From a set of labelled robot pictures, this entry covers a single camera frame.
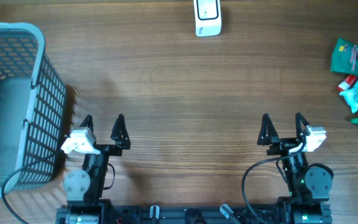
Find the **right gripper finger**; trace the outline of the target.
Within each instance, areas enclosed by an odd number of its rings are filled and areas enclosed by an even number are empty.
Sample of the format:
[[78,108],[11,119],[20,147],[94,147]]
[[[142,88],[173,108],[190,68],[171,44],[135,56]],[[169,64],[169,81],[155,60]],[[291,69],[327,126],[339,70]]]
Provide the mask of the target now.
[[257,140],[257,145],[266,146],[279,142],[278,133],[268,113],[262,116],[262,125]]
[[296,124],[296,138],[298,140],[302,140],[303,139],[303,137],[302,137],[302,135],[303,135],[302,126],[307,127],[309,125],[309,122],[305,119],[305,117],[300,112],[298,112],[295,115],[295,124]]

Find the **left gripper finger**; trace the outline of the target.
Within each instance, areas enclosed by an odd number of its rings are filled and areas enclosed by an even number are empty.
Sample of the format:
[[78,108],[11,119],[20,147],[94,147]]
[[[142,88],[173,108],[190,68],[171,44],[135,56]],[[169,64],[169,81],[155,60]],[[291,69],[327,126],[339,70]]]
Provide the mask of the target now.
[[112,127],[110,138],[114,141],[114,145],[121,149],[131,148],[131,140],[126,129],[126,123],[123,114],[118,115]]
[[89,128],[92,132],[93,130],[93,117],[88,114],[86,116],[86,118],[82,121],[82,123],[80,124],[81,128]]

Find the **red snack packet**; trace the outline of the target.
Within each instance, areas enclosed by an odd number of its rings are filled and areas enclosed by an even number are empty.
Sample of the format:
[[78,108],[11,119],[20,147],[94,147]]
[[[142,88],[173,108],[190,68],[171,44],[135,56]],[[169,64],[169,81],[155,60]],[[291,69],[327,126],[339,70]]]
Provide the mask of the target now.
[[357,75],[348,75],[340,84],[338,84],[337,88],[340,92],[348,90],[357,80]]

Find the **green 3M glove packet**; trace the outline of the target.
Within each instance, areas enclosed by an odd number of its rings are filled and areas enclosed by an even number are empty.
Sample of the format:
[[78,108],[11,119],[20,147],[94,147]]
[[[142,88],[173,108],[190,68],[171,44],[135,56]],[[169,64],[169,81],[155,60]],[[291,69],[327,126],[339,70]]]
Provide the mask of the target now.
[[358,76],[358,45],[338,38],[331,56],[332,72]]

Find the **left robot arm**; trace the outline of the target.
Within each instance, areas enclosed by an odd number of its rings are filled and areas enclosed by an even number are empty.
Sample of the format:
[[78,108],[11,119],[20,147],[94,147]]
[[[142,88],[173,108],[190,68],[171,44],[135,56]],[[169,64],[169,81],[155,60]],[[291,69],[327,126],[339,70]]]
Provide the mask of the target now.
[[73,151],[84,154],[81,169],[67,174],[63,188],[67,194],[67,206],[57,210],[56,223],[122,223],[120,214],[114,209],[110,199],[103,199],[106,174],[114,166],[109,163],[111,156],[122,156],[123,150],[131,148],[125,118],[119,114],[111,130],[112,144],[97,144],[93,133],[93,117],[87,115],[78,128],[75,128],[62,145],[65,154]]

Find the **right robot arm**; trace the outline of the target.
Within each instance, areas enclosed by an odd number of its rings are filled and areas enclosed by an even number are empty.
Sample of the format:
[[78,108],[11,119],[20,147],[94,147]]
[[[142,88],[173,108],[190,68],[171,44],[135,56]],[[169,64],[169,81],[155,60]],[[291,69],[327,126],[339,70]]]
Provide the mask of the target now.
[[279,156],[280,174],[287,184],[289,196],[279,197],[267,208],[258,208],[266,223],[328,224],[333,222],[329,191],[333,185],[333,171],[328,166],[309,164],[307,152],[314,152],[326,139],[323,127],[313,127],[301,113],[295,115],[296,136],[280,138],[265,113],[257,144],[268,146],[267,155]]

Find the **white barcode scanner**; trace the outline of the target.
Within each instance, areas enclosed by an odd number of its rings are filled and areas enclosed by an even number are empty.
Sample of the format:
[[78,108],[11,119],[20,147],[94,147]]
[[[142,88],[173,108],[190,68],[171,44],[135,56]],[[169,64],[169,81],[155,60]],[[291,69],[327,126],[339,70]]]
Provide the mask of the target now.
[[194,0],[195,34],[197,37],[219,35],[222,29],[220,0]]

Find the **grey plastic shopping basket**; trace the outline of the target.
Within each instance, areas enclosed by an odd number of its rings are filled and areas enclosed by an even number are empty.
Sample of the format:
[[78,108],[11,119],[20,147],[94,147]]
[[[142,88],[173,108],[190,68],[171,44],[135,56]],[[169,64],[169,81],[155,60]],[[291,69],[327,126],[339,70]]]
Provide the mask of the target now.
[[41,30],[0,22],[0,198],[53,177],[66,88]]

